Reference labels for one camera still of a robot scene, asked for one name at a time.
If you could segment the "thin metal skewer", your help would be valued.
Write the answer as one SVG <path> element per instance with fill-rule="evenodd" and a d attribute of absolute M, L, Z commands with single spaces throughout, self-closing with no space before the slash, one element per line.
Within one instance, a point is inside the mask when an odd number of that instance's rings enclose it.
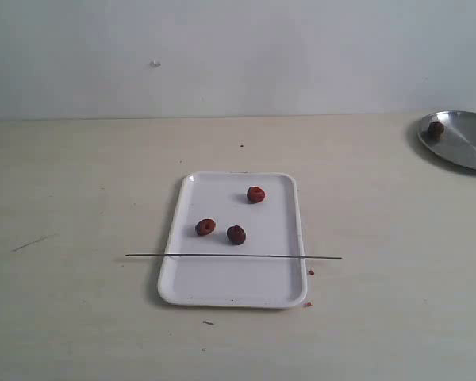
<path fill-rule="evenodd" d="M 210 253 L 128 253 L 126 257 L 216 257 L 216 258 L 268 258 L 268 259 L 296 259 L 296 260 L 342 260 L 338 256 L 288 256 L 288 255 L 260 255 L 260 254 L 210 254 Z"/>

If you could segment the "white rectangular plastic tray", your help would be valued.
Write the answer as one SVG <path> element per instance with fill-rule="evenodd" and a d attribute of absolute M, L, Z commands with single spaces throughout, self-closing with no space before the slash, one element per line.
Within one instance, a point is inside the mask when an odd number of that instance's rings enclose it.
<path fill-rule="evenodd" d="M 248 201 L 253 186 L 266 192 L 262 202 Z M 165 252 L 303 256 L 297 192 L 294 178 L 282 173 L 190 174 L 180 187 Z M 205 218 L 216 228 L 198 236 L 195 225 Z M 234 225 L 246 233 L 242 245 L 227 237 Z M 304 301 L 307 269 L 296 259 L 164 257 L 157 291 L 180 306 L 287 309 Z"/>

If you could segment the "round metal plate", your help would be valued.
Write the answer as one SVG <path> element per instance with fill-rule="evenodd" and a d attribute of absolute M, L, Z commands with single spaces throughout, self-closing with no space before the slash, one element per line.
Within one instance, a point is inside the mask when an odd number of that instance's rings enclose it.
<path fill-rule="evenodd" d="M 445 130 L 439 140 L 431 140 L 426 130 L 432 121 L 440 121 Z M 429 151 L 449 163 L 476 171 L 476 113 L 445 110 L 422 117 L 417 123 L 419 141 Z"/>

